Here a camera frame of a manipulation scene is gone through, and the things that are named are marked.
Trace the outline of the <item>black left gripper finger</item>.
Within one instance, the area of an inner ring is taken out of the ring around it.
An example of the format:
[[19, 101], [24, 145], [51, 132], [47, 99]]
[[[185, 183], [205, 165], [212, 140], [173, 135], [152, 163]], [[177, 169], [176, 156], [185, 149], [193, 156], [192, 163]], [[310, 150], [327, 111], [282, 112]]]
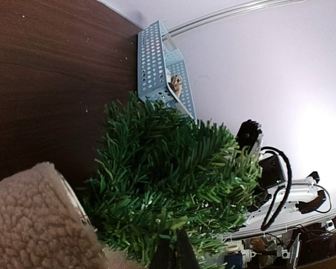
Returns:
[[166, 230], [160, 235], [151, 268], [199, 268], [187, 232], [184, 229]]

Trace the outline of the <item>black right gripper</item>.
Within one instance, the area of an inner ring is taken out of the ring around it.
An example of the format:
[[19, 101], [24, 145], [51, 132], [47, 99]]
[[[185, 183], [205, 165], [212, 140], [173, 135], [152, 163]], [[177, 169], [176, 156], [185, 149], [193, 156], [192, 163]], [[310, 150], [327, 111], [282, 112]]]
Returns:
[[258, 178], [259, 189], [270, 189], [286, 181], [278, 155], [260, 160], [259, 165], [262, 169], [262, 174]]

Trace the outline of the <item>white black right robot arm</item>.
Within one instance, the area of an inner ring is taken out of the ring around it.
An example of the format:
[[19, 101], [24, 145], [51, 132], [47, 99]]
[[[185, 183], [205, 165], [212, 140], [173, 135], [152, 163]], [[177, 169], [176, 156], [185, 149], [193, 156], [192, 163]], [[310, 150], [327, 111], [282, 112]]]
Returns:
[[330, 200], [328, 192], [319, 185], [318, 172], [314, 171], [304, 179], [293, 180], [290, 175], [284, 174], [281, 155], [273, 150], [266, 153], [270, 156], [259, 160], [262, 176], [255, 192], [255, 203], [248, 209], [242, 226], [234, 232], [222, 234], [222, 238], [248, 238], [289, 229], [298, 225], [298, 221], [290, 219], [285, 224], [276, 224], [276, 219], [295, 212], [317, 212], [326, 200]]

